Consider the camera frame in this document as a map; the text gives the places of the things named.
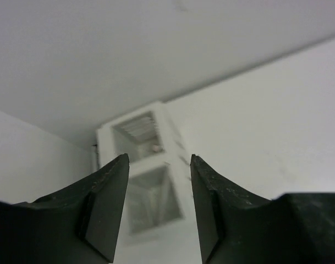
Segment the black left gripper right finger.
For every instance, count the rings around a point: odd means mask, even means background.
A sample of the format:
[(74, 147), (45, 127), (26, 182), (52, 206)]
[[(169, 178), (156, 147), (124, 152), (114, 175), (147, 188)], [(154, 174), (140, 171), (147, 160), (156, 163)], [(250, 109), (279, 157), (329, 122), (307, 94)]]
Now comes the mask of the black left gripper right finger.
[(268, 200), (192, 155), (203, 263), (335, 263), (335, 192)]

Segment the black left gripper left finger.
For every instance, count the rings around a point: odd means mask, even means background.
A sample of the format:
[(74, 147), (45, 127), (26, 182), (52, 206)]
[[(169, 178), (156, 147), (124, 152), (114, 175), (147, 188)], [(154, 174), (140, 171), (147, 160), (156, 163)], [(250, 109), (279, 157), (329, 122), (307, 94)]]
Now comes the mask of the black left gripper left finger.
[(112, 263), (128, 178), (123, 154), (34, 202), (0, 201), (0, 263)]

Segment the white makeup pencil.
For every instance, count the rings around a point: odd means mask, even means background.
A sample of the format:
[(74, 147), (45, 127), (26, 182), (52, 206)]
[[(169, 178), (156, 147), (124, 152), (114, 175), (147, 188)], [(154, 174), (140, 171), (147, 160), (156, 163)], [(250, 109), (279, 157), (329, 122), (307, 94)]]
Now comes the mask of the white makeup pencil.
[(162, 195), (160, 189), (153, 188), (149, 191), (149, 205), (153, 221), (156, 223), (160, 222), (163, 215)]

